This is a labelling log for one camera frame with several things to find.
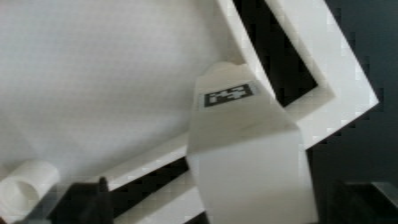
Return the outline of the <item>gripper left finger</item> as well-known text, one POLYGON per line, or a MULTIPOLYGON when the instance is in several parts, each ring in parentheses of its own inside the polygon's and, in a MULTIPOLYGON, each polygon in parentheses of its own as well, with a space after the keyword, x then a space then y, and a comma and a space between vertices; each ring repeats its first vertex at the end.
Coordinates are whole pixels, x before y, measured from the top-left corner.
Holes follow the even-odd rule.
POLYGON ((90 183, 74 183, 62 197, 49 190, 15 224, 113 224, 106 178, 90 183))

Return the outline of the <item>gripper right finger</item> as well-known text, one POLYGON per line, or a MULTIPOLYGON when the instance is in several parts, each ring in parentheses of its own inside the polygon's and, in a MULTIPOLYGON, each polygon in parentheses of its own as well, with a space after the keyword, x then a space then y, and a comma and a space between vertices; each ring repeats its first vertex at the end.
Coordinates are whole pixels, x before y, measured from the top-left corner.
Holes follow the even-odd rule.
POLYGON ((330 224, 398 224, 398 187, 388 182, 339 182, 330 224))

